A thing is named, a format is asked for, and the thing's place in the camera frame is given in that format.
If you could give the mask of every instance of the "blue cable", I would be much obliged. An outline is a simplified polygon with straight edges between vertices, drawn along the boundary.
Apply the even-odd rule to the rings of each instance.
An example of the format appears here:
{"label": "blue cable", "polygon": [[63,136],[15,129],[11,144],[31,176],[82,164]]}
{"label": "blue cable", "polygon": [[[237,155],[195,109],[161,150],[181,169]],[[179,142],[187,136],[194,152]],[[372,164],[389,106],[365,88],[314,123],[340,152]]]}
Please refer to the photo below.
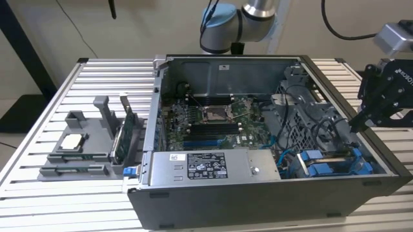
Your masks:
{"label": "blue cable", "polygon": [[260,149],[262,150],[262,149],[265,149],[266,147],[272,147],[272,146],[274,146],[274,144],[276,144],[276,136],[272,135],[270,144],[262,145]]}
{"label": "blue cable", "polygon": [[284,159],[285,155],[286,155],[289,152],[292,152],[290,149],[286,149],[286,150],[282,152],[282,155],[280,156],[280,160],[278,160],[278,162],[277,162],[277,166],[280,166],[280,165],[282,164],[282,159]]}
{"label": "blue cable", "polygon": [[225,142],[225,141],[226,141],[226,137],[225,137],[225,139],[217,140],[217,142],[218,142],[218,147],[221,146],[222,142]]}

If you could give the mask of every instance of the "aluminum extrusion table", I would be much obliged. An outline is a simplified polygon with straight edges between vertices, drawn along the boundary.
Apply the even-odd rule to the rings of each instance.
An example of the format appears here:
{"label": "aluminum extrusion table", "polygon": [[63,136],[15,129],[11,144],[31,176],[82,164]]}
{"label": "aluminum extrusion table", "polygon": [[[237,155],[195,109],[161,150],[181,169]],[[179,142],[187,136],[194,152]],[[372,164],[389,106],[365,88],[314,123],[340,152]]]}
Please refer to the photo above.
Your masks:
{"label": "aluminum extrusion table", "polygon": [[[357,108],[360,76],[346,63],[313,59]],[[0,173],[0,232],[4,231],[122,231],[143,232],[122,180],[39,182],[46,163],[66,128],[64,117],[82,110],[99,117],[92,105],[96,95],[110,96],[110,108],[125,116],[119,93],[130,96],[131,107],[149,116],[153,78],[151,59],[91,59],[78,63],[54,100]],[[413,130],[374,128],[376,133],[413,172]],[[346,218],[201,228],[195,232],[234,231],[372,232],[413,231],[413,182],[392,196],[366,202]]]}

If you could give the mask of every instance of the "power supply label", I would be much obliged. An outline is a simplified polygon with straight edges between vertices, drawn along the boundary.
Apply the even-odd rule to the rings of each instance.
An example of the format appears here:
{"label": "power supply label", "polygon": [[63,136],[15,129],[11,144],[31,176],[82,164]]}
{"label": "power supply label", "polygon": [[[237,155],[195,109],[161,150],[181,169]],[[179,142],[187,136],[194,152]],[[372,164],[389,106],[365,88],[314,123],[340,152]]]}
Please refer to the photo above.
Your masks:
{"label": "power supply label", "polygon": [[187,154],[187,177],[191,180],[227,178],[225,153]]}

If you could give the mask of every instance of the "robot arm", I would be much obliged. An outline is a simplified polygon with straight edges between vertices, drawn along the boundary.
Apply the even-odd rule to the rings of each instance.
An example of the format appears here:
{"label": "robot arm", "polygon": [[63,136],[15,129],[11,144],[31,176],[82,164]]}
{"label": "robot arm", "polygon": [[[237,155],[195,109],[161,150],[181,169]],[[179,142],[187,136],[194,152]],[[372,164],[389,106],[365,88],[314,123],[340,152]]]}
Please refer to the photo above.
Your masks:
{"label": "robot arm", "polygon": [[207,54],[230,51],[231,43],[261,41],[276,24],[274,0],[250,0],[241,9],[227,3],[205,10],[201,48]]}

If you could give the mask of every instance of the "cable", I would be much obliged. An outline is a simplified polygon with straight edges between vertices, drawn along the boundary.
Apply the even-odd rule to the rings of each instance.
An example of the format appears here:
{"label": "cable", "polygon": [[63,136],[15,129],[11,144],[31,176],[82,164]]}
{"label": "cable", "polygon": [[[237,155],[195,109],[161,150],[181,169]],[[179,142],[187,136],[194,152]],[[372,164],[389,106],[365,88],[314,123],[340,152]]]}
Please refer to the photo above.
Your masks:
{"label": "cable", "polygon": [[334,122],[334,125],[336,125],[337,123],[340,123],[341,121],[344,121],[344,120],[348,120],[348,119],[346,119],[346,118],[338,119],[338,120]]}
{"label": "cable", "polygon": [[262,146],[261,146],[261,148],[260,148],[260,150],[262,150],[262,149],[265,149],[265,148],[268,148],[268,147],[274,146],[274,144],[276,144],[276,136],[274,136],[274,135],[272,135],[272,141],[270,141],[270,144],[262,145]]}
{"label": "cable", "polygon": [[0,142],[0,144],[3,144],[4,146],[8,146],[8,147],[11,147],[11,148],[14,148],[14,149],[18,149],[18,147],[16,147],[16,146],[12,146],[12,145],[10,145],[10,144],[6,144],[6,143],[3,143],[3,142]]}
{"label": "cable", "polygon": [[280,138],[281,138],[281,135],[282,135],[282,131],[284,131],[284,128],[285,128],[285,125],[286,125],[286,120],[289,118],[289,101],[286,99],[286,95],[284,95],[285,97],[285,111],[284,111],[284,119],[282,119],[282,127],[278,131],[278,134],[277,134],[277,137],[276,137],[276,142],[277,142],[277,146],[282,149],[282,150],[286,150],[285,147],[282,147],[282,145],[280,144]]}
{"label": "cable", "polygon": [[179,95],[178,95],[178,88],[179,88],[179,86],[181,86],[182,84],[189,85],[189,83],[187,83],[186,81],[179,81],[179,82],[177,83],[177,85],[175,85],[175,96],[177,96],[177,97],[179,96]]}
{"label": "cable", "polygon": [[334,31],[330,23],[329,23],[329,20],[328,20],[328,15],[325,13],[325,0],[321,0],[321,15],[322,15],[322,20],[324,20],[324,23],[329,29],[329,31],[332,32],[332,34],[338,37],[340,39],[342,40],[364,40],[364,39],[369,39],[369,38],[373,38],[377,34],[369,34],[369,35],[361,35],[361,36],[342,36],[337,33],[337,31]]}
{"label": "cable", "polygon": [[207,14],[207,16],[206,16],[206,18],[203,20],[205,22],[203,22],[203,25],[202,25],[202,28],[201,28],[201,35],[199,35],[199,46],[201,47],[202,47],[202,36],[205,35],[205,31],[206,31],[206,28],[207,28],[207,23],[210,22],[210,20],[213,18],[218,2],[219,2],[219,0],[215,1],[215,4],[214,4],[214,6],[213,6],[210,11],[207,11],[209,9],[206,9],[205,16],[206,16],[206,14]]}
{"label": "cable", "polygon": [[75,29],[76,29],[78,33],[79,33],[79,36],[80,36],[80,38],[82,38],[82,40],[83,40],[84,44],[86,44],[86,45],[87,45],[87,47],[90,48],[90,50],[91,50],[91,52],[94,53],[95,57],[96,57],[96,58],[99,58],[99,57],[98,57],[98,55],[96,55],[96,52],[92,50],[91,46],[90,46],[90,45],[88,45],[88,43],[84,41],[83,35],[82,35],[80,31],[79,31],[79,28],[78,28],[78,26],[76,26],[75,22],[72,21],[71,17],[68,16],[68,14],[66,13],[66,11],[64,11],[64,9],[63,9],[63,6],[60,5],[59,0],[56,0],[56,3],[58,3],[58,5],[59,5],[59,7],[60,7],[60,9],[62,9],[63,13],[66,14],[66,16],[67,16],[68,20],[71,21],[71,23],[72,23],[72,25],[74,25],[74,27],[75,27]]}
{"label": "cable", "polygon": [[206,7],[206,13],[205,13],[205,16],[202,17],[199,32],[202,32],[202,29],[203,29],[203,25],[205,25],[205,21],[206,21],[206,16],[207,16],[207,11],[209,11],[209,8],[211,6],[211,3],[213,3],[213,0],[209,0],[209,4],[207,4],[207,7]]}
{"label": "cable", "polygon": [[290,149],[286,149],[284,152],[282,152],[282,155],[280,156],[280,159],[278,159],[278,162],[277,162],[277,166],[280,166],[282,164],[282,160],[284,160],[284,156],[292,152]]}
{"label": "cable", "polygon": [[333,143],[334,143],[334,146],[338,147],[338,142],[341,141],[341,137],[340,137],[340,133],[338,133],[338,130],[337,130],[337,127],[336,127],[336,124],[334,124],[334,121],[330,119],[330,118],[325,118],[316,126],[316,132],[313,134],[314,138],[317,139],[318,137],[318,133],[320,133],[320,129],[324,125],[325,122],[329,122],[332,127],[333,127],[333,131],[334,131],[334,134],[336,134],[336,138],[333,138]]}

